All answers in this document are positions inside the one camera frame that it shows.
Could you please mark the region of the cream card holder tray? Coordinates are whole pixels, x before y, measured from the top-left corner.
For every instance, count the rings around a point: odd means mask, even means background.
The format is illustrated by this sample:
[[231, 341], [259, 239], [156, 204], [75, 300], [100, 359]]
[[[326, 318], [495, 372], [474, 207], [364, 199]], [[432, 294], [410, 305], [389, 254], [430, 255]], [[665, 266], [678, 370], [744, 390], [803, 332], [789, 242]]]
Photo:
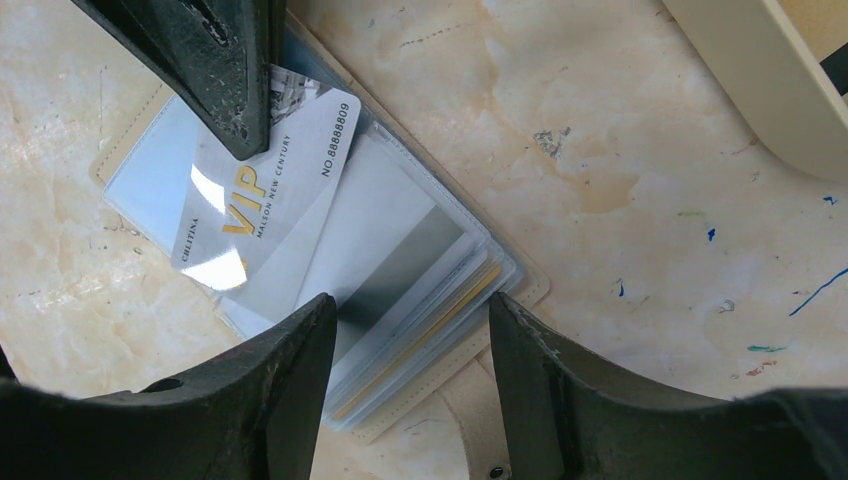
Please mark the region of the cream card holder tray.
[[847, 4], [665, 4], [762, 143], [816, 177], [847, 181]]

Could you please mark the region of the silver VIP credit card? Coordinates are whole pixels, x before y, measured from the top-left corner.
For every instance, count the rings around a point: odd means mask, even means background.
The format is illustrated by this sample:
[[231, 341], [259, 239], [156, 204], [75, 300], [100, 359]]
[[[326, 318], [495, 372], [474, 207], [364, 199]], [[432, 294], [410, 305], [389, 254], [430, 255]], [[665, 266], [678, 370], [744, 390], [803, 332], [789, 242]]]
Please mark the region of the silver VIP credit card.
[[218, 292], [240, 289], [322, 195], [333, 195], [361, 111], [343, 90], [271, 69], [266, 151], [236, 159], [207, 128], [196, 148], [172, 266]]

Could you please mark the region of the beige card sleeve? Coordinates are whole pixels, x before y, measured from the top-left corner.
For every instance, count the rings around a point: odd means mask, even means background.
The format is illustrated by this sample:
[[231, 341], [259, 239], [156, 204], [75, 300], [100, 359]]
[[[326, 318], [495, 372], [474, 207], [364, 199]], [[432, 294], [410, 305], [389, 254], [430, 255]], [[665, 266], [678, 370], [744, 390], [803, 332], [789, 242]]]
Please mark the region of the beige card sleeve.
[[513, 476], [489, 301], [546, 282], [438, 162], [295, 17], [272, 71], [270, 149], [237, 161], [159, 85], [95, 166], [104, 196], [247, 343], [319, 294], [331, 358], [305, 411], [371, 442], [445, 401], [473, 479]]

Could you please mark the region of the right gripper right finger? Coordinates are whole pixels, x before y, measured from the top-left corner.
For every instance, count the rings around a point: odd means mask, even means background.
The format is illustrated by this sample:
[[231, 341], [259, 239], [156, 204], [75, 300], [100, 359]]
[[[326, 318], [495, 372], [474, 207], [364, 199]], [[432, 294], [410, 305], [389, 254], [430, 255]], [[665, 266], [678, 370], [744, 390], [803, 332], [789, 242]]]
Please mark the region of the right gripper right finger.
[[780, 388], [721, 400], [651, 380], [489, 302], [516, 479], [843, 479], [847, 393]]

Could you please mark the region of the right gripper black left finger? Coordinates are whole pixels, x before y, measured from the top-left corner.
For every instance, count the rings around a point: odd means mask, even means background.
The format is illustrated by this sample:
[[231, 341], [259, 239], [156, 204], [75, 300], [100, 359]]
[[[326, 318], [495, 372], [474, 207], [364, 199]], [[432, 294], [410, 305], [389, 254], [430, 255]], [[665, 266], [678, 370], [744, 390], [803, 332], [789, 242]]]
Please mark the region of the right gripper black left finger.
[[5, 479], [306, 479], [337, 333], [320, 294], [139, 392], [73, 399], [1, 381]]

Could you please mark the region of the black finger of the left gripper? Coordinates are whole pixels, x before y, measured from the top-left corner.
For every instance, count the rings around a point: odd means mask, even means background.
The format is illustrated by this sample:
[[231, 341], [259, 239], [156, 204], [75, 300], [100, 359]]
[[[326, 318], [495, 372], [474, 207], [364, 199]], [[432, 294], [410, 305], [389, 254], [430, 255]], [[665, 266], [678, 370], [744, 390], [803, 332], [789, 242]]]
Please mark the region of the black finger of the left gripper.
[[77, 0], [153, 71], [238, 160], [270, 143], [270, 70], [285, 0]]

